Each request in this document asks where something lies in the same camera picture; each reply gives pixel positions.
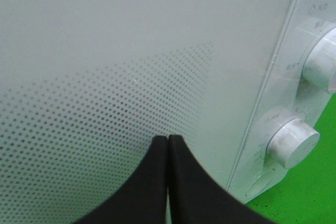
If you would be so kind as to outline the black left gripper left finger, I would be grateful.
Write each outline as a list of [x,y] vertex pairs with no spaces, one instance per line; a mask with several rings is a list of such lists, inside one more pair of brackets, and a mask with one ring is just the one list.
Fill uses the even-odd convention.
[[166,223],[167,137],[155,136],[127,181],[75,223]]

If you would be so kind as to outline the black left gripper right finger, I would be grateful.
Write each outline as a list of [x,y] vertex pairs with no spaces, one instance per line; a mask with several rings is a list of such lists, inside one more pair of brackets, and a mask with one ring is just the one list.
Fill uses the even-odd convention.
[[228,194],[202,168],[184,139],[168,140],[168,188],[173,223],[271,223]]

